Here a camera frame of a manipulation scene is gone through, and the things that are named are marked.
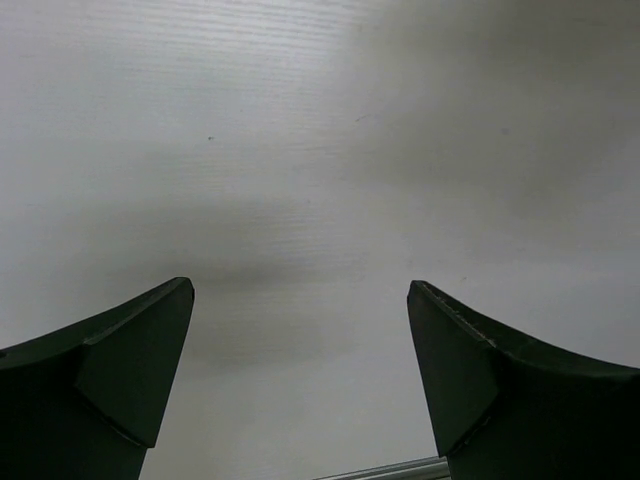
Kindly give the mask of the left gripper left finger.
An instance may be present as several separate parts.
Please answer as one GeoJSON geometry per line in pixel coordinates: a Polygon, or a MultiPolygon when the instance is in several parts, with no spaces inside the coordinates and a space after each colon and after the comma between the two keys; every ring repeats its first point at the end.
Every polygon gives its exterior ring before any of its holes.
{"type": "Polygon", "coordinates": [[[4,479],[137,479],[155,447],[194,305],[176,277],[1,351],[4,479]]]}

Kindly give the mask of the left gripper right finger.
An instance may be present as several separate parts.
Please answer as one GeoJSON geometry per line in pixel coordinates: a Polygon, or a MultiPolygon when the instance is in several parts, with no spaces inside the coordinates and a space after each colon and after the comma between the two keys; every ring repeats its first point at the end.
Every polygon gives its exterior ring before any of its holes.
{"type": "Polygon", "coordinates": [[[635,479],[639,372],[536,339],[425,281],[407,295],[436,449],[455,479],[635,479]]]}

